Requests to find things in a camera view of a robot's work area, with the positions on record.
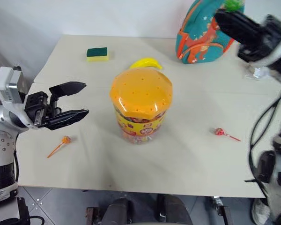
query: white sneaker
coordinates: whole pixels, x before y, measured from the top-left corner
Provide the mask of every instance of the white sneaker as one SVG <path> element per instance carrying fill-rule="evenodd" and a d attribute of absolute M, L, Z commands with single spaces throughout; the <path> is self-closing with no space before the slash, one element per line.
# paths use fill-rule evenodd
<path fill-rule="evenodd" d="M 270 217 L 270 208 L 260 198 L 255 198 L 251 209 L 252 219 L 256 225 L 264 225 Z"/>

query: white table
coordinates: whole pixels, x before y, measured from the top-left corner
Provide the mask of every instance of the white table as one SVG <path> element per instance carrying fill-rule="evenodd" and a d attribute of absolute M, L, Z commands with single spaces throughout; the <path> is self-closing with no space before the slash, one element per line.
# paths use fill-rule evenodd
<path fill-rule="evenodd" d="M 86 50 L 107 46 L 111 59 L 86 62 Z M 35 79 L 30 93 L 67 81 L 85 82 L 80 93 L 62 97 L 63 111 L 87 108 L 80 122 L 62 129 L 30 130 L 19 136 L 20 185 L 119 190 L 184 195 L 261 197 L 245 183 L 248 139 L 254 121 L 276 98 L 281 85 L 272 78 L 245 78 L 236 46 L 212 63 L 184 65 L 174 39 L 64 35 Z M 135 60 L 153 57 L 171 79 L 174 97 L 158 137 L 133 145 L 121 137 L 109 90 L 113 78 Z M 280 130 L 281 107 L 254 154 L 271 148 Z M 240 138 L 215 136 L 221 127 Z M 74 142 L 46 156 L 68 135 Z"/>

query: yellow label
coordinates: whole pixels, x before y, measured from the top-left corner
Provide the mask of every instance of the yellow label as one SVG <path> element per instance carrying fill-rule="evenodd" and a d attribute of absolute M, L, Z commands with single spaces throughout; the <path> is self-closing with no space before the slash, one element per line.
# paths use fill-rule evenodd
<path fill-rule="evenodd" d="M 130 135 L 147 136 L 153 134 L 161 126 L 165 113 L 155 120 L 148 123 L 134 123 L 123 118 L 119 112 L 116 111 L 118 124 L 123 131 Z"/>

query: yellow sponge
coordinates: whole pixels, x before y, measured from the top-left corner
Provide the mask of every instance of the yellow sponge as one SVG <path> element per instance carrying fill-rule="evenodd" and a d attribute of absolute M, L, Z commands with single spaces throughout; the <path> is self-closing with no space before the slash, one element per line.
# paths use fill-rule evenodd
<path fill-rule="evenodd" d="M 87 56 L 88 62 L 107 61 L 109 59 L 107 47 L 104 47 L 104 48 L 89 48 L 87 53 L 86 53 L 86 56 Z"/>

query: green object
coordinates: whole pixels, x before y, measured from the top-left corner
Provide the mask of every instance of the green object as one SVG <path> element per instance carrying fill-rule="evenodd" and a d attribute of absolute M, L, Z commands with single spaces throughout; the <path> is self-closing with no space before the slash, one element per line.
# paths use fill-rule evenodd
<path fill-rule="evenodd" d="M 104 48 L 89 48 L 86 52 L 87 57 L 107 56 L 107 47 Z"/>
<path fill-rule="evenodd" d="M 233 13 L 239 10 L 243 6 L 241 0 L 225 0 L 224 7 L 227 12 Z"/>

